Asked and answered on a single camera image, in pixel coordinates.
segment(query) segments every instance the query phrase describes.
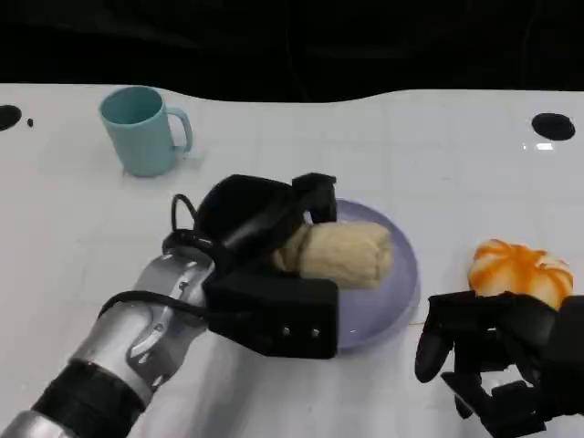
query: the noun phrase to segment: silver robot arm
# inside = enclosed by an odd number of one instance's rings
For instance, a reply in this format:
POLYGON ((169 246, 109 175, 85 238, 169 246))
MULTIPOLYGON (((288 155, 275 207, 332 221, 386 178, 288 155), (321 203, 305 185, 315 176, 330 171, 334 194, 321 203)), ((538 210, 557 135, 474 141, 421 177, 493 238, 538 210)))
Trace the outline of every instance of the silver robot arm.
MULTIPOLYGON (((193 248, 153 260, 134 289, 203 306, 214 262, 193 248)), ((67 367, 0 438, 122 438, 207 329, 200 318, 146 303, 118 303, 98 319, 67 367)))

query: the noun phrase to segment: black dot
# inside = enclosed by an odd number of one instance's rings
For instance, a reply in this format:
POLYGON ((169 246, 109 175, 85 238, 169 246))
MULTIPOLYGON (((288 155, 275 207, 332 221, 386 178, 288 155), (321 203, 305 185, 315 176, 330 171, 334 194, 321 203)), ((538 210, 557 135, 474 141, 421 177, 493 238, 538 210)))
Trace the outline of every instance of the black dot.
POLYGON ((539 135, 553 141, 571 139, 576 133, 576 128, 568 117, 552 112, 537 114, 531 120, 531 126, 539 135))
POLYGON ((20 108, 13 105, 0 105, 0 131, 12 128, 21 118, 20 108))

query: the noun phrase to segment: black cable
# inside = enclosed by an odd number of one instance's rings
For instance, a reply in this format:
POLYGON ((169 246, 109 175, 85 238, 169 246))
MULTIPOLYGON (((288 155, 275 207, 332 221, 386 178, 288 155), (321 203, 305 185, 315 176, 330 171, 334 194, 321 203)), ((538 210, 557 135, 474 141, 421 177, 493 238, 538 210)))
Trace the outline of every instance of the black cable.
POLYGON ((165 306, 176 310, 178 312, 186 313, 188 315, 201 318, 208 324, 212 320, 217 321, 217 319, 231 319, 231 323, 237 320, 241 321, 249 317, 249 313, 246 312, 211 312, 208 308, 203 308, 201 306, 194 306, 189 303, 185 303, 180 299, 172 298, 167 295, 157 294, 156 292, 150 292, 148 290, 129 290, 127 292, 121 292, 112 298, 110 298, 106 304, 104 304, 99 311, 98 319, 101 318, 108 310, 113 308, 119 303, 142 303, 142 304, 155 304, 159 306, 165 306))
POLYGON ((179 201, 182 202, 184 204, 184 206, 187 208, 187 210, 191 214, 191 217, 193 218, 193 222, 196 222, 196 220, 197 220, 197 211, 194 208, 194 205, 191 202, 191 200, 189 198, 187 198, 185 195, 177 193, 173 196, 172 205, 171 205, 171 224, 172 224, 173 231, 177 230, 176 208, 178 206, 179 201))
POLYGON ((157 294, 147 290, 129 290, 127 292, 121 292, 118 295, 110 298, 99 311, 98 319, 101 318, 104 313, 113 308, 116 304, 130 302, 158 304, 160 306, 166 306, 173 310, 188 313, 189 315, 193 315, 202 319, 208 319, 210 315, 210 312, 207 308, 193 306, 192 304, 185 303, 180 299, 172 298, 168 295, 157 294))

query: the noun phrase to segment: mug handle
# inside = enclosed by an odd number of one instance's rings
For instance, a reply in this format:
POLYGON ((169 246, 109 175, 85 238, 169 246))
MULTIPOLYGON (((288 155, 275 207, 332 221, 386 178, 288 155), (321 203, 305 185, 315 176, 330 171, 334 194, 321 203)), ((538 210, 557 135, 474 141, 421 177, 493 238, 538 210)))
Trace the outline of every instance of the mug handle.
POLYGON ((175 145, 174 149, 183 153, 191 151, 191 148, 193 147, 193 128, 191 128, 189 117, 182 109, 178 108, 167 108, 166 114, 178 117, 182 123, 182 127, 184 128, 184 133, 186 134, 186 144, 184 146, 175 145))

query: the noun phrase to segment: white table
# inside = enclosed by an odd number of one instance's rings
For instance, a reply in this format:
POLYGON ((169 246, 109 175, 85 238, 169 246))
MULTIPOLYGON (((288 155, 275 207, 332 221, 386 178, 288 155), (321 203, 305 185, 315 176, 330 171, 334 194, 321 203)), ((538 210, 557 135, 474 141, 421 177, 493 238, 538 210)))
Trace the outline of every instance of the white table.
MULTIPOLYGON (((189 114, 195 153, 139 180, 122 172, 99 122, 111 89, 0 85, 0 103, 24 112, 0 132, 0 428, 57 376, 100 305, 160 253, 172 194, 198 203, 234 172, 334 174, 340 197, 387 214, 420 262, 413 322, 424 320, 426 297, 466 288, 474 248, 490 237, 564 257, 576 288, 584 276, 583 94, 418 90, 308 105, 164 92, 189 114), (530 127, 544 111, 577 128, 552 151, 537 148, 547 141, 530 127)), ((332 361, 261 358, 204 334, 132 436, 487 437, 476 419, 458 418, 440 381, 415 380, 420 331, 332 361)), ((582 428, 566 418, 548 436, 582 428)))

